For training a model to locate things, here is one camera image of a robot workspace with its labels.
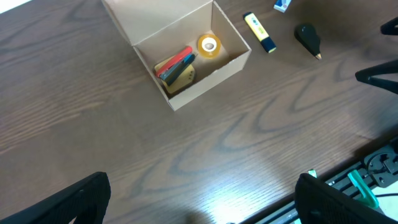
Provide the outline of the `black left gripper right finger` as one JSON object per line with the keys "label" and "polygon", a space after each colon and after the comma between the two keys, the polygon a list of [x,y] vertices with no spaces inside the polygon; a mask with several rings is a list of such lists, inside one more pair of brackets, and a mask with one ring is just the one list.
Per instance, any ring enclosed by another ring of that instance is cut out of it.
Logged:
{"label": "black left gripper right finger", "polygon": [[397,224],[310,174],[300,174],[294,200],[302,224]]}

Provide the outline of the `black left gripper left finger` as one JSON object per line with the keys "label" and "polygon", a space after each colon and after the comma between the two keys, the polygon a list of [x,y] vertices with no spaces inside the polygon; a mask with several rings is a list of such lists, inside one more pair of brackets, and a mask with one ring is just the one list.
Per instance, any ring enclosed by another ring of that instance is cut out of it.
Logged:
{"label": "black left gripper left finger", "polygon": [[110,198],[107,174],[95,172],[1,223],[102,223]]}

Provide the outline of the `black correction tape dispenser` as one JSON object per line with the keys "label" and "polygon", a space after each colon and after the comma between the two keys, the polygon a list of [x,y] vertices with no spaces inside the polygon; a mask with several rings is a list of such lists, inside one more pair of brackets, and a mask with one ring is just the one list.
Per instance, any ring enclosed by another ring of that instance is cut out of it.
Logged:
{"label": "black correction tape dispenser", "polygon": [[322,59],[320,37],[311,23],[297,25],[294,30],[294,36],[316,59]]}

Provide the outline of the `red black stapler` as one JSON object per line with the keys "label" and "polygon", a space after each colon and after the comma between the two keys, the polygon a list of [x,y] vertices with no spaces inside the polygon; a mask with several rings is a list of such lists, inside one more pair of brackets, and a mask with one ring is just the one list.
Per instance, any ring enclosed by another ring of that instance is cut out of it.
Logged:
{"label": "red black stapler", "polygon": [[194,60],[195,54],[192,47],[185,47],[161,66],[155,75],[170,86]]}

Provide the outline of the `yellow adhesive tape roll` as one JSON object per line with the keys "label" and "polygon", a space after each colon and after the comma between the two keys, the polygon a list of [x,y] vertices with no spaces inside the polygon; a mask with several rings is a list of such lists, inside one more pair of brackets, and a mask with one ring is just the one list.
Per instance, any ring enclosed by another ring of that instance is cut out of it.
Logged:
{"label": "yellow adhesive tape roll", "polygon": [[197,42],[198,53],[205,58],[215,58],[221,50],[221,41],[214,34],[204,34]]}

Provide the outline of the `small green clip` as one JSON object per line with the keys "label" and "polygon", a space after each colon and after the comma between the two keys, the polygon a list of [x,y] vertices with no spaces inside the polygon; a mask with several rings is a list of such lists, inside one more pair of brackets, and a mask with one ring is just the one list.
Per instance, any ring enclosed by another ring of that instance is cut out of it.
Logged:
{"label": "small green clip", "polygon": [[314,178],[317,178],[316,170],[314,170],[314,169],[308,170],[308,173],[309,173],[311,176],[313,176]]}

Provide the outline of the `yellow blue highlighter pen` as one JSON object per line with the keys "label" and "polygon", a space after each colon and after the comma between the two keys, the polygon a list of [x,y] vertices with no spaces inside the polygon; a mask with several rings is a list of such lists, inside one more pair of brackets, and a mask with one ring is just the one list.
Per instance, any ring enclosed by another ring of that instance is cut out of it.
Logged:
{"label": "yellow blue highlighter pen", "polygon": [[243,15],[243,19],[246,24],[250,27],[254,35],[259,40],[260,44],[262,45],[263,49],[267,53],[271,53],[276,49],[276,45],[273,40],[270,38],[269,34],[262,26],[258,18],[252,12],[247,12]]}

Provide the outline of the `white blue staples box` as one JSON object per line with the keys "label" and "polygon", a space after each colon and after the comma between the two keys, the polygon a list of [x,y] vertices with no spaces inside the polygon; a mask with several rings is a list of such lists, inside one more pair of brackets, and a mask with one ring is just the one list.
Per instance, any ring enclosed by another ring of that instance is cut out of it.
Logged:
{"label": "white blue staples box", "polygon": [[292,0],[276,0],[274,4],[274,9],[284,13],[289,7]]}

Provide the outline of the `yellow sticky note pad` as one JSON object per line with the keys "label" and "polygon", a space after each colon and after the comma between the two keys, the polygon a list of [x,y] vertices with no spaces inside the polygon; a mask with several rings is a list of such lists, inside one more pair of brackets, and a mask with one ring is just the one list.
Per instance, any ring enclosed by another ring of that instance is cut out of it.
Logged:
{"label": "yellow sticky note pad", "polygon": [[195,77],[195,69],[193,65],[189,65],[172,84],[168,85],[161,79],[159,79],[159,83],[171,97],[188,88],[195,80]]}

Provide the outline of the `open cardboard box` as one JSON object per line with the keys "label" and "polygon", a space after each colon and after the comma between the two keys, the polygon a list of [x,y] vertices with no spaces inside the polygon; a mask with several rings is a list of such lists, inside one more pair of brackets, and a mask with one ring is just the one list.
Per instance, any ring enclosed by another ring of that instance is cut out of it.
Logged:
{"label": "open cardboard box", "polygon": [[[242,70],[251,53],[214,0],[103,0],[103,5],[174,111]],[[193,84],[178,94],[168,94],[155,76],[155,65],[187,46],[197,53],[197,43],[205,34],[220,39],[219,54],[213,59],[197,54]]]}

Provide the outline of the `black mounting rail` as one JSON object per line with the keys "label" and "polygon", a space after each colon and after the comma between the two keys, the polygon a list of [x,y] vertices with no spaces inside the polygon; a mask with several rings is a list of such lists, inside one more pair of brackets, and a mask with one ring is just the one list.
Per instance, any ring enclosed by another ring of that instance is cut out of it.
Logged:
{"label": "black mounting rail", "polygon": [[[397,221],[397,137],[365,145],[354,163],[317,179],[363,205]],[[271,212],[258,212],[245,223],[301,223],[294,196]]]}

